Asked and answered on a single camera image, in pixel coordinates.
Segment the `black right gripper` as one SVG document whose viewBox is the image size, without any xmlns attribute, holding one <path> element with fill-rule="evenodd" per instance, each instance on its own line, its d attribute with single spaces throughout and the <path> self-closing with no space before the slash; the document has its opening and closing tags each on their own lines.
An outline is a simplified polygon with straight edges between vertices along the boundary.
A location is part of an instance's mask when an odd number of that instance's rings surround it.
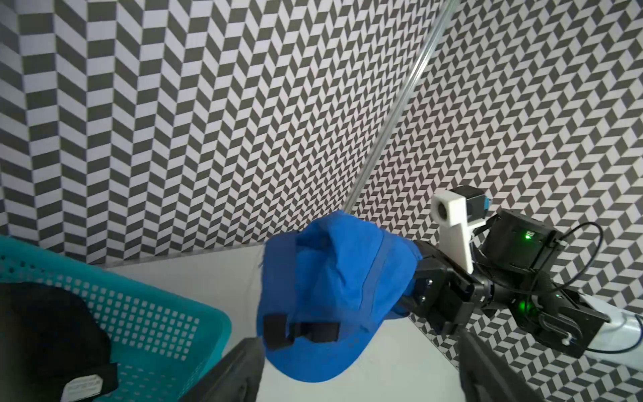
<svg viewBox="0 0 643 402">
<path fill-rule="evenodd" d="M 399 309 L 423 318 L 436 334 L 455 336 L 475 310 L 492 304 L 492 283 L 460 268 L 436 246 L 416 241 L 420 260 Z"/>
</svg>

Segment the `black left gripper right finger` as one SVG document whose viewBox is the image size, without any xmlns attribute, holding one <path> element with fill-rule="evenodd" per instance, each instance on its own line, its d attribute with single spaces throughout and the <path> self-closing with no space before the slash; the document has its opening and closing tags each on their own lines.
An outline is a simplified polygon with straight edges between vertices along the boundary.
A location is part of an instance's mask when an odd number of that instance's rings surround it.
<svg viewBox="0 0 643 402">
<path fill-rule="evenodd" d="M 466 401 L 544 401 L 475 333 L 460 331 L 457 350 L 460 385 Z"/>
</svg>

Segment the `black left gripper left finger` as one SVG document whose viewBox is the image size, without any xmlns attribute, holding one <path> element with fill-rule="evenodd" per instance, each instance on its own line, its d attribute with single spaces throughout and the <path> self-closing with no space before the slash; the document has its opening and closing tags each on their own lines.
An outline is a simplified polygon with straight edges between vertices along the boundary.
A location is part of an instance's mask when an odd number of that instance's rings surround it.
<svg viewBox="0 0 643 402">
<path fill-rule="evenodd" d="M 255 402 L 265 361 L 261 338 L 244 338 L 179 401 Z"/>
</svg>

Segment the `blue baseball cap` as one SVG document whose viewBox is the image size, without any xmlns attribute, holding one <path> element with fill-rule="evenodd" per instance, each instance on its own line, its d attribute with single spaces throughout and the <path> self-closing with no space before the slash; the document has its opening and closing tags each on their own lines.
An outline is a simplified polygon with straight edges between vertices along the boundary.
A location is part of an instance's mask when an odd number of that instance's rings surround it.
<svg viewBox="0 0 643 402">
<path fill-rule="evenodd" d="M 414 242 L 343 211 L 272 237 L 256 316 L 267 360 L 305 383 L 342 374 L 385 321 L 408 316 L 397 303 L 421 259 Z"/>
</svg>

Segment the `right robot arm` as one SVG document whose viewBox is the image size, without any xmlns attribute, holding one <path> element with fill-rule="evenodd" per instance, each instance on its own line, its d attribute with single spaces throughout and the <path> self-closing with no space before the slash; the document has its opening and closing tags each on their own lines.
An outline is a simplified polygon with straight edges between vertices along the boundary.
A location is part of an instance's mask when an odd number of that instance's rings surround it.
<svg viewBox="0 0 643 402">
<path fill-rule="evenodd" d="M 509 210 L 490 219 L 440 227 L 436 246 L 417 242 L 420 261 L 396 304 L 442 336 L 455 336 L 473 314 L 507 309 L 517 327 L 546 348 L 642 369 L 642 316 L 555 282 L 550 270 L 566 233 Z"/>
</svg>

